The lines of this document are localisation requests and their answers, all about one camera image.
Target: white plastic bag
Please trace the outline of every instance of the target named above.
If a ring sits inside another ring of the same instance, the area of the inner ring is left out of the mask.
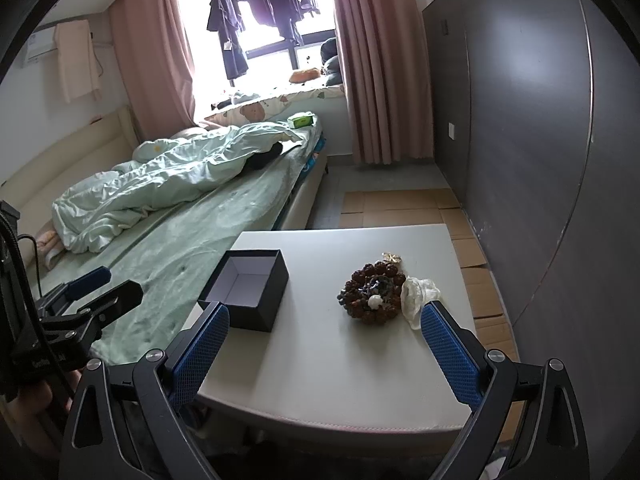
[[[439,300],[440,291],[431,280],[407,278],[402,284],[400,303],[402,315],[414,330],[420,330],[420,313],[425,304]]]

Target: pink curtain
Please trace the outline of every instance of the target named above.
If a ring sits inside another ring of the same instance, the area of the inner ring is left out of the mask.
[[[357,163],[433,156],[424,24],[415,0],[335,0]]]
[[[116,0],[113,46],[142,140],[193,126],[193,58],[178,0]]]

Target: white table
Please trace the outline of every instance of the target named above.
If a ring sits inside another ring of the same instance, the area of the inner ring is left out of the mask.
[[[445,225],[244,232],[233,249],[282,250],[289,283],[271,333],[230,330],[202,402],[287,436],[350,446],[421,446],[464,425],[470,410],[419,332],[402,316],[366,326],[336,300],[354,270],[400,254],[404,271],[434,280],[452,316],[475,332]]]

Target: beige towel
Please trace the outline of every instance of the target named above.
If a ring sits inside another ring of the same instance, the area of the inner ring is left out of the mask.
[[[36,245],[38,259],[47,270],[53,269],[66,252],[65,246],[55,230],[40,232],[36,236]]]
[[[65,102],[85,94],[100,98],[100,79],[88,20],[59,23],[54,34],[58,47],[58,71]]]

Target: bed frame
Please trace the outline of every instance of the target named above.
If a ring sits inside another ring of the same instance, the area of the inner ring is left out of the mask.
[[[139,145],[129,107],[122,107],[66,136],[20,168],[0,187],[0,200],[20,211],[19,233],[35,235],[51,220],[51,203],[70,186],[99,171],[131,160]],[[301,230],[316,199],[326,150],[289,201],[282,230]],[[31,244],[21,244],[26,265],[33,260]]]

